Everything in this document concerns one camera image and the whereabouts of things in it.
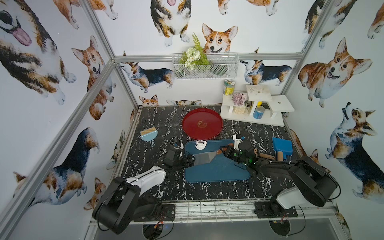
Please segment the blue rectangular tray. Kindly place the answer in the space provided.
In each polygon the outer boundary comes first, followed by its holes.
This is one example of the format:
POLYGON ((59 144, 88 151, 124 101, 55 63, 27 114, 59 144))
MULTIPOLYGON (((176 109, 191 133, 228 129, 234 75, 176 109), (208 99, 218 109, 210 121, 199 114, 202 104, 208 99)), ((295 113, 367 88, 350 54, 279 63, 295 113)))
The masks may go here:
POLYGON ((188 183, 211 183, 249 179, 251 175, 245 167, 241 167, 223 154, 216 154, 220 147, 233 143, 233 140, 210 140, 203 150, 198 150, 195 141, 187 142, 185 150, 195 157, 195 162, 198 164, 185 169, 185 180, 188 183), (212 152, 215 155, 210 155, 203 161, 198 160, 197 155, 212 152))

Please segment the white dough piece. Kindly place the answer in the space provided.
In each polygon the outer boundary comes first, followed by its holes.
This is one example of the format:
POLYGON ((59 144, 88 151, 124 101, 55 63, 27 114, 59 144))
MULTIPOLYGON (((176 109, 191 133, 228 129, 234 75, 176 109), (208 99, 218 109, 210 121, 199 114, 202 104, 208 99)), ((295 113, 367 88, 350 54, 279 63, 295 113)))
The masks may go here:
POLYGON ((207 141, 199 140, 196 141, 195 147, 197 150, 202 151, 206 148, 207 141))

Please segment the wooden dough roller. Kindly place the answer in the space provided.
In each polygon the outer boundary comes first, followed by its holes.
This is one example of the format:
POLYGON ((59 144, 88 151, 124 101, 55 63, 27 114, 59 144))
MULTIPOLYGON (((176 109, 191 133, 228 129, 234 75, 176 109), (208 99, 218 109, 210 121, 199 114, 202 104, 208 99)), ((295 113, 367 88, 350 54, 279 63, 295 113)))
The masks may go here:
POLYGON ((275 152, 275 155, 268 155, 264 153, 259 153, 259 156, 264 159, 269 159, 272 161, 280 161, 282 162, 284 160, 284 153, 283 152, 275 152))

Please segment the metal scraper wooden handle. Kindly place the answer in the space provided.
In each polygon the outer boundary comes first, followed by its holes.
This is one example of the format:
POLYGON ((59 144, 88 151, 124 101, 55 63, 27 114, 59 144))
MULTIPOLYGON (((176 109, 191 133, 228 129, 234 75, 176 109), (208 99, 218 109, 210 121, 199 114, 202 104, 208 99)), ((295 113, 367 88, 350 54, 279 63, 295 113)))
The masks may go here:
POLYGON ((234 146, 234 144, 230 143, 227 146, 221 146, 215 152, 205 152, 205 153, 195 154, 194 155, 194 158, 195 158, 194 166, 210 163, 216 157, 216 155, 223 154, 228 149, 228 147, 233 147, 233 146, 234 146))

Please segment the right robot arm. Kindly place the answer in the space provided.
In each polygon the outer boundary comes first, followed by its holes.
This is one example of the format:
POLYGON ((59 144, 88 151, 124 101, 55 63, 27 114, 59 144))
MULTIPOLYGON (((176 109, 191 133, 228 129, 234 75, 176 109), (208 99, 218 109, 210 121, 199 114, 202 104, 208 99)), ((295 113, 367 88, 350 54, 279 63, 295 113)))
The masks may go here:
POLYGON ((226 158, 245 166, 253 176, 293 181, 292 188, 282 190, 272 198, 272 203, 283 209, 305 203, 323 207, 340 186, 334 177, 310 157, 302 157, 296 161, 272 160, 256 154, 247 141, 238 145, 221 146, 220 151, 226 158))

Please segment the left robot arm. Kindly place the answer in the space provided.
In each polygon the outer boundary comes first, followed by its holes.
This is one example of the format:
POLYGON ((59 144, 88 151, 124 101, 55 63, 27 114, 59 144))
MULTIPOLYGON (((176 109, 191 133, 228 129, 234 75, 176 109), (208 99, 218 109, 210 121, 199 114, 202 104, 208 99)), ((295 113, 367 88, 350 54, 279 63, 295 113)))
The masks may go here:
POLYGON ((162 202, 147 195, 147 191, 162 184, 168 173, 192 167, 195 159, 188 151, 171 146, 166 157, 149 170, 128 179, 114 178, 92 213, 99 230, 118 235, 132 221, 173 221, 175 207, 163 207, 162 202))

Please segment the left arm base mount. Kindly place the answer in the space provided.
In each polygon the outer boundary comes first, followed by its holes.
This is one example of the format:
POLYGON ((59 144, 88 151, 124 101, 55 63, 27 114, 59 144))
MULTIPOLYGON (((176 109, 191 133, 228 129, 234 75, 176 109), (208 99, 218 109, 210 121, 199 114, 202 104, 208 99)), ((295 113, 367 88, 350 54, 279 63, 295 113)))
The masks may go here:
POLYGON ((175 204, 146 205, 135 210, 134 222, 174 221, 175 215, 175 204))

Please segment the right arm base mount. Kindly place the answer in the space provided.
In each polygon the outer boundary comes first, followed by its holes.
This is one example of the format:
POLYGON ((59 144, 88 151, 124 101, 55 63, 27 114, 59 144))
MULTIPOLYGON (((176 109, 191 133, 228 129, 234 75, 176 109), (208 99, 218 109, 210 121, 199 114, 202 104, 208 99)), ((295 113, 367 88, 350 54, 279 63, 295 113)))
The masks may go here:
POLYGON ((284 209, 277 202, 255 202, 254 205, 254 213, 259 219, 298 217, 298 213, 295 207, 284 209))

